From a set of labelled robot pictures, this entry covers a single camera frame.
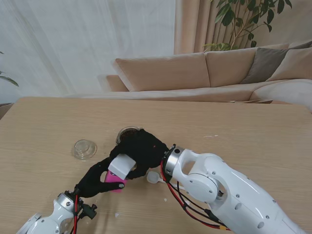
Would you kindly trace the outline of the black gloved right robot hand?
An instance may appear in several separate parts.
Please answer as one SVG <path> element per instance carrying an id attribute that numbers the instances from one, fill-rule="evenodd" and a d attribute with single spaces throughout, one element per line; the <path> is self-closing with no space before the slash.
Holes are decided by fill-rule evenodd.
<path id="1" fill-rule="evenodd" d="M 123 131 L 119 143 L 110 152 L 109 158 L 115 159 L 125 154 L 136 162 L 136 168 L 127 175 L 128 179 L 146 175 L 150 168 L 161 164 L 162 158 L 169 149 L 162 141 L 144 129 L 130 128 Z"/>

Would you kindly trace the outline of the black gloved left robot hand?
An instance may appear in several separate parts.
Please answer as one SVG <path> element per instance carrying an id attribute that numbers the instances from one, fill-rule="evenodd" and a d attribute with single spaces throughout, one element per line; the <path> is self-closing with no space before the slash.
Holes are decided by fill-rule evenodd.
<path id="1" fill-rule="evenodd" d="M 99 193 L 104 193 L 113 190 L 124 188 L 122 182 L 101 182 L 100 178 L 104 172 L 108 172 L 108 166 L 112 160 L 108 157 L 87 171 L 84 177 L 74 188 L 74 194 L 78 197 L 91 198 Z"/>

